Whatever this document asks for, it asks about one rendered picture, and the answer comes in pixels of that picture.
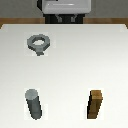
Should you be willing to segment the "brown wooden block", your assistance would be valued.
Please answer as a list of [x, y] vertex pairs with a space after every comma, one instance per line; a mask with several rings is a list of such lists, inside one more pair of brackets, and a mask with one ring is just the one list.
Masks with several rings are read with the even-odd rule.
[[100, 90], [91, 90], [88, 106], [87, 106], [87, 118], [88, 119], [96, 119], [103, 97]]

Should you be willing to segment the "grey cylindrical peg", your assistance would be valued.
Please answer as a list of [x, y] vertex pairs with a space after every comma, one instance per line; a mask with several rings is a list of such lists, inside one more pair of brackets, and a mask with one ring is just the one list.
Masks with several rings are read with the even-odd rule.
[[30, 115], [33, 119], [40, 119], [42, 116], [38, 92], [35, 89], [28, 89], [25, 92], [25, 99], [28, 104]]

